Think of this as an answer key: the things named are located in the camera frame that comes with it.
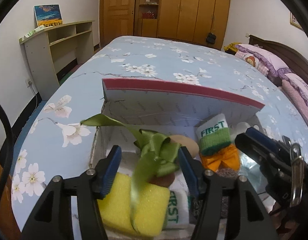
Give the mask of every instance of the green ribbon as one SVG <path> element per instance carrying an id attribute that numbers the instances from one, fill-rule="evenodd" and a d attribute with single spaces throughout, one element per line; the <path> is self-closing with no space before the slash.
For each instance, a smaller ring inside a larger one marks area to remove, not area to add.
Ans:
<path id="1" fill-rule="evenodd" d="M 174 161 L 180 144 L 171 143 L 170 138 L 164 134 L 152 130 L 137 130 L 132 125 L 124 124 L 104 114 L 94 115 L 81 121 L 81 124 L 87 126 L 124 126 L 136 138 L 134 145 L 141 149 L 141 158 L 132 174 L 130 216 L 131 224 L 134 230 L 138 232 L 134 219 L 140 192 L 154 175 L 162 177 L 179 169 Z"/>

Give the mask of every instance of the metal clamp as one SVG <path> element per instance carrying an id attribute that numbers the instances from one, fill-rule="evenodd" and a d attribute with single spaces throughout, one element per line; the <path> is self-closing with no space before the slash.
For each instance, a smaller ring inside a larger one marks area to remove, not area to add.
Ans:
<path id="1" fill-rule="evenodd" d="M 301 156 L 300 145 L 294 143 L 290 147 L 290 163 L 292 168 L 292 192 L 290 207 L 300 204 L 302 196 L 303 181 L 305 177 L 305 161 Z"/>

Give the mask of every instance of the blue floral bedspread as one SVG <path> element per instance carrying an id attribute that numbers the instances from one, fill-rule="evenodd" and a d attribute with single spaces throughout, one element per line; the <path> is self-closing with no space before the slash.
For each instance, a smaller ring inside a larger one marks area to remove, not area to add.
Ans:
<path id="1" fill-rule="evenodd" d="M 202 46 L 123 36 L 80 67 L 38 115 L 19 154 L 12 206 L 22 229 L 46 184 L 55 175 L 78 176 L 88 169 L 94 127 L 79 122 L 101 111 L 102 78 L 134 77 L 182 82 L 237 93 L 266 106 L 257 116 L 271 138 L 298 142 L 308 162 L 308 127 L 286 96 L 248 63 Z M 74 233 L 78 234 L 78 225 Z"/>

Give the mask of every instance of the yellow sponge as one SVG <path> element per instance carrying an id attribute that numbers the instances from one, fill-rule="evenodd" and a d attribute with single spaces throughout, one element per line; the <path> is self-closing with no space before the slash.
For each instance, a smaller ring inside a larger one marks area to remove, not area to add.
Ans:
<path id="1" fill-rule="evenodd" d="M 130 191 L 131 177 L 117 173 L 111 192 L 103 200 L 97 200 L 103 223 L 128 234 L 149 237 L 159 235 L 169 202 L 169 189 L 149 183 L 145 186 L 135 213 L 139 234 L 131 225 Z"/>

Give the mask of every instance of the metal screw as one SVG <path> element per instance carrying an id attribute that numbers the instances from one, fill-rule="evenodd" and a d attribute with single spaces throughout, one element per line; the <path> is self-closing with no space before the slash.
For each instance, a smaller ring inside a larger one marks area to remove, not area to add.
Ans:
<path id="1" fill-rule="evenodd" d="M 241 182 L 246 182 L 247 181 L 247 178 L 245 176 L 239 176 L 239 180 Z"/>
<path id="2" fill-rule="evenodd" d="M 212 170 L 205 170 L 206 176 L 213 176 L 214 172 Z"/>
<path id="3" fill-rule="evenodd" d="M 94 170 L 94 169 L 88 169 L 88 170 L 86 171 L 86 174 L 88 174 L 89 176 L 92 176 L 92 175 L 95 174 L 95 170 Z"/>
<path id="4" fill-rule="evenodd" d="M 56 176 L 53 177 L 52 181 L 53 182 L 59 182 L 61 180 L 61 178 L 62 177 L 60 175 L 56 175 Z"/>

